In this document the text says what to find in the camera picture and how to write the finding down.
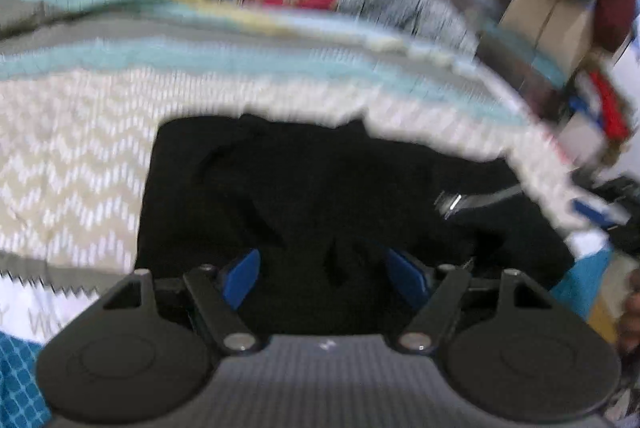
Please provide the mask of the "black pants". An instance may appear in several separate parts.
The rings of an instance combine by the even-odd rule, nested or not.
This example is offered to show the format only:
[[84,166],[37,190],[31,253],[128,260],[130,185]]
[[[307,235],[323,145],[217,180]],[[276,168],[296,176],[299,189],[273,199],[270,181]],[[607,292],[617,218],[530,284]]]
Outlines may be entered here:
[[258,335],[397,330],[411,308],[388,252],[476,275],[525,272],[544,287],[574,258],[506,161],[473,162],[424,145],[253,115],[191,116],[158,129],[137,266],[178,278],[258,252],[240,309]]

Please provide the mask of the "patterned teal beige bedsheet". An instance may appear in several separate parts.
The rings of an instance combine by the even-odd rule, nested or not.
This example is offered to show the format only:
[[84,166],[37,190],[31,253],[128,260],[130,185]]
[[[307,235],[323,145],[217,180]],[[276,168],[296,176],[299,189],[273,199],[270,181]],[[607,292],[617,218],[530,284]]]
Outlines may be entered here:
[[463,49],[319,11],[202,0],[1,0],[1,422],[49,417],[40,347],[134,267],[165,119],[255,112],[504,157],[565,233],[555,295],[589,315],[611,252],[548,129]]

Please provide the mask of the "cardboard box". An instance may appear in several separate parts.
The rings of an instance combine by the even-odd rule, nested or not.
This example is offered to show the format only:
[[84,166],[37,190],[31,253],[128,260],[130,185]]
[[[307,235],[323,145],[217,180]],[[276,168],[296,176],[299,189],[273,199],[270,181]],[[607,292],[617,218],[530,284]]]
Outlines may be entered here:
[[499,26],[523,38],[570,74],[591,49],[595,3],[596,0],[511,0]]

